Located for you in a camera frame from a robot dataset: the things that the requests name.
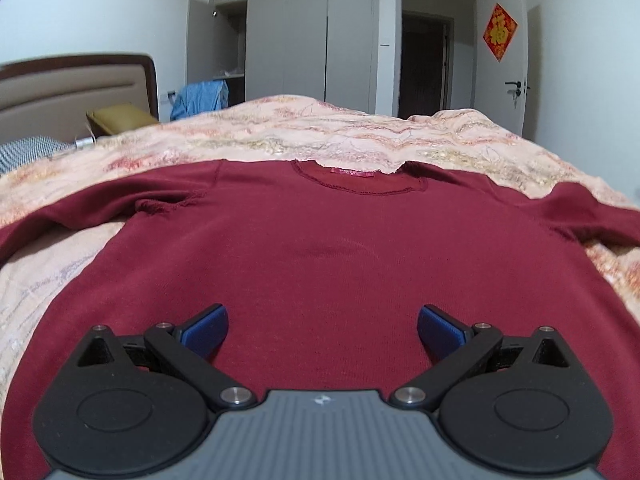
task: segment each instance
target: bedspread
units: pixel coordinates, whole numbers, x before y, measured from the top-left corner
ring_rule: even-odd
[[[407,160],[487,174],[530,198],[557,182],[586,186],[601,202],[633,208],[625,196],[475,110],[447,110],[403,121],[298,96],[275,96],[220,112],[149,126],[94,146],[39,160],[0,178],[0,226],[87,186],[200,160],[308,160],[385,173]],[[0,409],[9,382],[52,298],[87,266],[124,222],[82,232],[57,230],[0,270]],[[640,249],[584,249],[640,322]]]

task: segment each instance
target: chinese character decoration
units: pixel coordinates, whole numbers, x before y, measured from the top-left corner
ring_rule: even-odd
[[[495,4],[494,12],[484,31],[484,41],[498,61],[502,60],[517,28],[518,24],[508,12]]]

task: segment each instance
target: maroon sweater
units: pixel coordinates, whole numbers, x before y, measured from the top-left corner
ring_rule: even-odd
[[[600,463],[640,478],[640,328],[580,246],[640,245],[640,213],[578,184],[530,200],[487,177],[410,162],[393,175],[314,162],[201,162],[85,189],[0,230],[0,262],[54,224],[126,225],[51,303],[2,419],[6,480],[47,465],[31,414],[98,323],[140,333],[215,302],[230,331],[216,365],[267,388],[393,387],[428,365],[418,309],[434,303],[509,335],[561,331],[614,413]]]

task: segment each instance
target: yellow pillow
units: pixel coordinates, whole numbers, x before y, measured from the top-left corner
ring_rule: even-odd
[[[159,124],[152,115],[132,104],[113,105],[86,113],[91,130],[96,137],[117,135],[143,126]]]

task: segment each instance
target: ridged surface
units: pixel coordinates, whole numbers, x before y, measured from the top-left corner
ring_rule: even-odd
[[[57,472],[49,480],[71,480]],[[189,457],[145,480],[504,480],[467,461],[423,413],[377,392],[274,391],[220,416]],[[596,480],[594,472],[563,477]]]

